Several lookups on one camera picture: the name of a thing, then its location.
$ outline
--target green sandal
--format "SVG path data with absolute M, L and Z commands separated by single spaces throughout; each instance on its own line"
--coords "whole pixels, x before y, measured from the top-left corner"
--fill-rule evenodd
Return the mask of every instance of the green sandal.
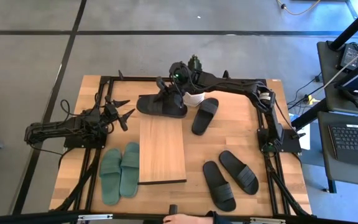
M 121 162 L 121 184 L 119 193 L 123 197 L 134 197 L 139 182 L 139 144 L 130 142 L 125 147 Z
M 100 179 L 102 185 L 102 200 L 106 205 L 115 205 L 119 201 L 119 186 L 121 179 L 121 152 L 118 149 L 108 150 L 100 164 Z

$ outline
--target wooden board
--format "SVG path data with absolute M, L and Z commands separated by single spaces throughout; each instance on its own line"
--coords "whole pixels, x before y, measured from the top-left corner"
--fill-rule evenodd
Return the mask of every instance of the wooden board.
M 139 184 L 185 182 L 181 119 L 140 116 Z
M 99 78 L 99 76 L 84 76 L 76 104 L 76 112 L 93 106 L 93 97 L 98 90 Z M 281 81 L 267 80 L 267 86 L 277 94 L 278 104 L 289 120 Z M 119 112 L 123 114 L 135 108 L 139 95 L 153 94 L 157 91 L 155 82 L 114 82 L 112 97 L 115 100 L 131 100 L 131 102 L 119 108 Z M 219 109 L 204 135 L 196 136 L 191 132 L 191 124 L 197 112 L 196 108 L 190 108 L 186 118 L 182 119 L 187 182 L 140 185 L 134 198 L 122 197 L 117 205 L 108 206 L 103 204 L 101 200 L 101 184 L 98 177 L 91 210 L 102 213 L 167 214 L 169 205 L 174 203 L 178 205 L 179 213 L 189 215 L 205 215 L 207 211 L 215 210 L 223 215 L 271 216 L 272 209 L 264 160 L 258 150 L 256 135 L 258 122 L 255 108 L 245 96 L 241 95 L 214 91 L 207 93 L 206 97 L 217 98 Z M 277 108 L 276 112 L 278 121 L 285 128 L 288 128 Z M 114 132 L 108 136 L 106 149 L 116 147 L 123 151 L 129 141 L 139 142 L 141 115 L 138 111 L 131 115 L 127 123 L 129 129 L 126 132 L 120 129 L 119 124 L 115 124 Z M 255 195 L 245 194 L 219 163 L 219 153 L 225 149 L 230 150 L 254 171 L 259 179 L 259 191 Z M 62 159 L 50 208 L 59 206 L 76 185 L 83 155 L 83 149 L 75 149 Z M 302 208 L 311 213 L 299 161 L 292 154 L 281 153 L 280 155 L 286 186 Z M 202 166 L 206 161 L 215 161 L 224 178 L 230 183 L 237 203 L 237 208 L 233 212 L 222 212 L 213 204 L 202 171 Z M 87 187 L 83 191 L 81 208 L 84 208 L 86 193 Z M 275 193 L 278 211 L 283 213 L 280 191 L 277 186 Z

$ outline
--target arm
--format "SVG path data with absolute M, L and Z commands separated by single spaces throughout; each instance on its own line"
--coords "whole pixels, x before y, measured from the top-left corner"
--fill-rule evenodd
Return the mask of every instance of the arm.
M 198 94 L 211 91 L 224 91 L 248 97 L 254 107 L 265 116 L 268 126 L 267 143 L 280 146 L 283 142 L 284 129 L 277 121 L 274 109 L 275 93 L 257 80 L 231 80 L 217 78 L 211 73 L 203 72 L 197 56 L 192 56 L 188 65 L 183 62 L 172 64 L 170 77 L 181 91 Z
M 194 217 L 190 215 L 177 214 L 169 215 L 163 219 L 164 223 L 169 224 L 230 224 L 223 217 L 220 217 L 216 212 L 209 211 L 205 217 Z
M 48 138 L 79 136 L 84 141 L 95 142 L 107 135 L 106 127 L 116 120 L 119 121 L 121 128 L 127 131 L 126 120 L 134 110 L 121 117 L 117 112 L 117 107 L 127 102 L 129 102 L 129 100 L 107 103 L 102 113 L 99 112 L 98 108 L 94 107 L 64 121 L 32 123 L 25 130 L 24 141 L 27 144 L 33 145 L 43 142 Z

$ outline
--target wooden table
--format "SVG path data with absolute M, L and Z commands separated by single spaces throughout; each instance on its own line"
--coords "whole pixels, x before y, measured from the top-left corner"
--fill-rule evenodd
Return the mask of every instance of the wooden table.
M 93 107 L 94 94 L 98 91 L 99 80 L 100 76 L 97 75 L 86 75 L 83 77 L 75 113 L 80 113 L 82 110 Z M 277 94 L 278 104 L 287 116 L 287 120 L 289 120 L 281 81 L 267 80 L 267 86 Z M 115 100 L 131 100 L 131 102 L 118 109 L 120 114 L 124 114 L 135 108 L 139 95 L 154 94 L 156 92 L 158 92 L 158 88 L 155 82 L 115 81 L 112 89 L 112 98 Z M 191 125 L 197 108 L 189 108 L 186 118 L 182 119 L 187 182 L 140 185 L 134 198 L 121 197 L 117 205 L 109 206 L 102 202 L 101 182 L 98 176 L 96 178 L 91 211 L 167 214 L 169 205 L 176 204 L 178 205 L 178 213 L 189 215 L 205 215 L 209 210 L 215 210 L 223 215 L 272 216 L 265 164 L 263 156 L 259 152 L 256 134 L 256 130 L 259 127 L 256 109 L 242 95 L 214 91 L 207 93 L 206 98 L 208 97 L 217 98 L 219 100 L 219 108 L 204 135 L 197 136 L 191 132 Z M 127 122 L 129 129 L 126 132 L 119 127 L 118 123 L 115 124 L 116 128 L 108 136 L 106 147 L 101 152 L 101 158 L 107 149 L 116 147 L 123 152 L 128 142 L 139 142 L 140 117 L 141 114 L 138 111 L 135 111 L 131 115 Z M 285 128 L 289 128 L 279 112 L 277 112 L 277 118 Z M 255 195 L 244 193 L 219 163 L 219 153 L 225 149 L 230 150 L 254 171 L 259 180 L 259 191 Z M 62 159 L 50 203 L 51 209 L 59 206 L 77 184 L 84 151 L 84 149 L 74 149 Z M 302 208 L 311 213 L 299 161 L 292 154 L 281 153 L 280 155 L 286 186 Z M 214 205 L 202 170 L 203 164 L 206 161 L 215 161 L 224 178 L 230 183 L 237 203 L 237 208 L 233 212 L 220 211 Z M 88 187 L 85 186 L 80 208 L 85 207 L 87 192 Z M 280 191 L 276 185 L 275 192 L 277 195 L 278 211 L 283 213 Z

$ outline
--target concrete floor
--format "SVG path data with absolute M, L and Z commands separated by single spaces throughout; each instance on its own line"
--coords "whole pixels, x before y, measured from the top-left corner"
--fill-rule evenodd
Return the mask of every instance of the concrete floor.
M 71 30 L 80 0 L 37 2 L 0 0 L 0 29 Z M 286 1 L 293 11 L 312 4 Z M 353 17 L 344 2 L 322 2 L 302 16 L 279 9 L 275 0 L 229 2 L 88 1 L 80 30 L 344 30 Z M 320 71 L 319 41 L 332 37 L 261 37 L 213 35 L 77 36 L 58 94 L 58 101 L 75 104 L 83 75 L 167 76 L 169 66 L 197 54 L 206 71 L 225 69 L 235 78 L 283 80 L 287 101 Z M 0 215 L 9 213 L 30 152 L 23 142 L 25 127 L 40 121 L 57 75 L 68 36 L 0 35 Z M 300 95 L 319 84 L 311 84 Z M 64 114 L 56 105 L 52 121 Z M 48 140 L 43 148 L 61 151 L 63 140 Z M 47 211 L 57 174 L 58 156 L 41 153 L 24 213 Z M 325 173 L 304 166 L 305 179 L 326 186 Z M 358 221 L 355 208 L 336 207 L 327 193 L 308 184 L 314 214 L 323 218 Z M 357 191 L 340 190 L 336 203 L 357 201 Z

